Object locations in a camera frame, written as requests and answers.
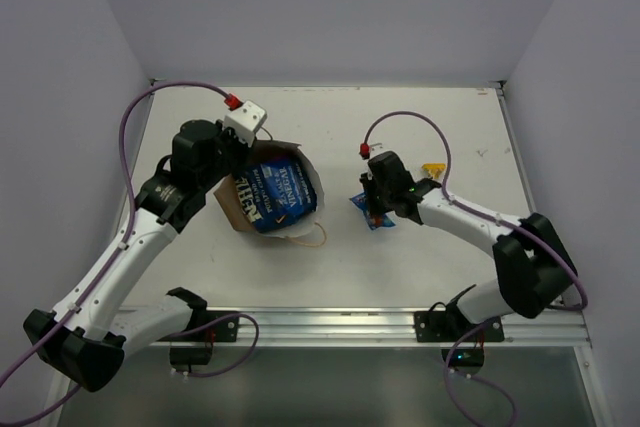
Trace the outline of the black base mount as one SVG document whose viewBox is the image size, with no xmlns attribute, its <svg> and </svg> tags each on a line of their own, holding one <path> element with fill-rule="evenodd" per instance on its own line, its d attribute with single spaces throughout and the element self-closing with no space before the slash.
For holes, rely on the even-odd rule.
<svg viewBox="0 0 640 427">
<path fill-rule="evenodd" d="M 475 324 L 470 323 L 456 307 L 447 306 L 444 302 L 436 302 L 426 310 L 413 313 L 413 328 L 419 343 L 453 343 L 465 335 L 465 342 L 499 343 L 505 340 L 502 322 L 491 320 L 489 324 L 475 331 Z"/>
<path fill-rule="evenodd" d="M 188 341 L 204 343 L 235 342 L 239 322 L 237 311 L 200 311 L 199 313 L 196 313 L 190 320 L 187 326 L 187 330 L 194 330 L 197 327 L 202 327 L 220 317 L 225 316 L 227 316 L 226 320 L 223 320 L 214 326 L 210 326 L 207 329 L 186 335 L 184 339 Z"/>
</svg>

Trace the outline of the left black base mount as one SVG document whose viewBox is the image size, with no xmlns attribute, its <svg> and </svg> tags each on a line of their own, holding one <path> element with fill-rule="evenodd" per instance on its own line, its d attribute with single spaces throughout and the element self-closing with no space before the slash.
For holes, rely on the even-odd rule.
<svg viewBox="0 0 640 427">
<path fill-rule="evenodd" d="M 226 320 L 223 320 L 214 326 L 210 326 L 207 329 L 186 335 L 184 339 L 188 341 L 204 343 L 235 342 L 239 322 L 237 311 L 200 311 L 199 313 L 196 313 L 190 320 L 187 326 L 187 330 L 194 330 L 197 327 L 202 327 L 220 317 L 225 316 L 227 316 Z"/>
</svg>

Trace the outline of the aluminium front rail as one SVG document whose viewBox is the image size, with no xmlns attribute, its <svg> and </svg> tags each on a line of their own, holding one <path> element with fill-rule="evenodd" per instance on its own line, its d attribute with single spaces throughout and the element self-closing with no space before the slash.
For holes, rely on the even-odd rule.
<svg viewBox="0 0 640 427">
<path fill-rule="evenodd" d="M 404 308 L 293 308 L 238 307 L 259 324 L 259 347 L 272 348 L 438 348 L 438 343 L 417 340 L 413 314 Z M 518 315 L 501 320 L 504 340 L 484 347 L 587 347 L 591 344 L 579 313 L 545 311 L 530 320 Z"/>
</svg>

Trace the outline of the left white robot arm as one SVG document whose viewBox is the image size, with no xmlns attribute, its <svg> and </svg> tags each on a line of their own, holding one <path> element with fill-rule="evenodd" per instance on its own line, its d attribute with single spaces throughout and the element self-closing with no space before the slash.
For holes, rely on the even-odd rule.
<svg viewBox="0 0 640 427">
<path fill-rule="evenodd" d="M 229 120 L 184 123 L 172 151 L 141 187 L 125 226 L 76 287 L 23 328 L 38 357 L 88 392 L 105 387 L 134 353 L 162 339 L 201 337 L 207 303 L 177 287 L 127 315 L 119 310 L 155 258 L 204 208 L 206 195 L 245 166 L 255 136 Z"/>
</svg>

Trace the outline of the blue Kettle chips bag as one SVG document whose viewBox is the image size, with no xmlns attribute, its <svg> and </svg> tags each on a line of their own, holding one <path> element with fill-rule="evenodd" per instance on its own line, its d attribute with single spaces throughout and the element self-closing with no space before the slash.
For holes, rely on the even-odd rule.
<svg viewBox="0 0 640 427">
<path fill-rule="evenodd" d="M 234 184 L 245 218 L 261 234 L 292 226 L 317 208 L 316 191 L 294 157 L 251 165 L 234 177 Z"/>
</svg>

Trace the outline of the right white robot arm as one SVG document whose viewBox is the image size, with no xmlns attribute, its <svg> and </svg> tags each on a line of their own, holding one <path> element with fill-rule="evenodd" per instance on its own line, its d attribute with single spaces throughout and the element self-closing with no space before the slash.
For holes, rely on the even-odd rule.
<svg viewBox="0 0 640 427">
<path fill-rule="evenodd" d="M 417 225 L 447 232 L 489 255 L 496 278 L 472 285 L 429 314 L 440 335 L 468 339 L 481 323 L 512 313 L 533 319 L 572 284 L 577 271 L 551 222 L 534 213 L 500 218 L 475 204 L 463 208 L 436 180 L 414 180 L 398 155 L 383 151 L 367 160 L 360 176 L 374 218 L 390 212 Z"/>
</svg>

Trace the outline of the left black controller box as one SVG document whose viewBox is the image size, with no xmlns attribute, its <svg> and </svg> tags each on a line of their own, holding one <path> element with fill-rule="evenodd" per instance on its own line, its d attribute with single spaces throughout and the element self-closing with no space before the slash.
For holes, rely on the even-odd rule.
<svg viewBox="0 0 640 427">
<path fill-rule="evenodd" d="M 212 354 L 211 347 L 171 347 L 169 362 L 176 370 L 191 371 L 194 366 L 208 365 Z"/>
</svg>

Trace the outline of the right black controller box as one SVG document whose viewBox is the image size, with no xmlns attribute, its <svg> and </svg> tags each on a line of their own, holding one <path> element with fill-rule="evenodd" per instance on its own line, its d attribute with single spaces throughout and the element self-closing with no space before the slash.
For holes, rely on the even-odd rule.
<svg viewBox="0 0 640 427">
<path fill-rule="evenodd" d="M 485 363 L 485 351 L 479 347 L 456 349 L 448 365 L 460 371 L 478 372 Z"/>
</svg>

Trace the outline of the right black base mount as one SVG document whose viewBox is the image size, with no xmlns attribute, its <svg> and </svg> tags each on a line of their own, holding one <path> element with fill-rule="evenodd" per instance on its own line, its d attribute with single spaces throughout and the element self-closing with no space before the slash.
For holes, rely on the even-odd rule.
<svg viewBox="0 0 640 427">
<path fill-rule="evenodd" d="M 465 342 L 499 343 L 505 340 L 502 322 L 491 320 L 489 324 L 475 331 L 475 324 L 470 323 L 456 307 L 447 306 L 444 302 L 436 302 L 426 310 L 413 313 L 413 328 L 419 343 L 453 343 L 465 335 Z"/>
</svg>

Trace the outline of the blue M&M's packet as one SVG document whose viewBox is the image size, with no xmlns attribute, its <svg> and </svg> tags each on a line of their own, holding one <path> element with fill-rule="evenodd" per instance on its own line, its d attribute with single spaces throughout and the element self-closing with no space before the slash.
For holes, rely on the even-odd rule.
<svg viewBox="0 0 640 427">
<path fill-rule="evenodd" d="M 365 222 L 370 230 L 374 231 L 380 228 L 393 228 L 396 226 L 387 214 L 372 214 L 370 212 L 364 192 L 351 197 L 350 201 L 362 212 Z"/>
</svg>

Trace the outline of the yellow M&M's packet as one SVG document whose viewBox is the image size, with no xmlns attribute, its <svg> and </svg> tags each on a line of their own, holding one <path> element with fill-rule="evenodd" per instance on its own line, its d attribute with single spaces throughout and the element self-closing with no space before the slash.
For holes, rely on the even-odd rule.
<svg viewBox="0 0 640 427">
<path fill-rule="evenodd" d="M 447 171 L 445 163 L 425 163 L 421 167 L 426 178 L 439 181 Z"/>
</svg>

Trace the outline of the brown paper bag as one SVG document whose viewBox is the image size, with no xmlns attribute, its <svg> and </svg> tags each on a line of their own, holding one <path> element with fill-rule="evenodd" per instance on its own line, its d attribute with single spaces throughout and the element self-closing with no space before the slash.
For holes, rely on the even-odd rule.
<svg viewBox="0 0 640 427">
<path fill-rule="evenodd" d="M 306 170 L 317 194 L 315 212 L 303 217 L 296 224 L 270 233 L 258 233 L 245 218 L 234 184 L 234 177 L 247 167 L 278 157 L 297 158 Z M 327 241 L 327 233 L 321 225 L 321 214 L 325 208 L 325 195 L 320 176 L 309 158 L 297 143 L 281 140 L 258 140 L 249 157 L 249 164 L 238 173 L 227 176 L 215 191 L 215 198 L 227 217 L 231 227 L 242 233 L 251 233 L 263 238 L 281 239 L 303 247 L 318 248 Z"/>
</svg>

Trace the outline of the black controller box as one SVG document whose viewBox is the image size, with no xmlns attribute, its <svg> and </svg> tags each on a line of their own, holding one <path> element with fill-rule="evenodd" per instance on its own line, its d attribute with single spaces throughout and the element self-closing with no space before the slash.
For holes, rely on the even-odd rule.
<svg viewBox="0 0 640 427">
<path fill-rule="evenodd" d="M 485 351 L 479 347 L 456 349 L 448 365 L 460 371 L 478 372 L 485 363 Z"/>
<path fill-rule="evenodd" d="M 194 366 L 208 365 L 212 354 L 211 347 L 171 347 L 169 362 L 176 370 L 191 371 Z"/>
</svg>

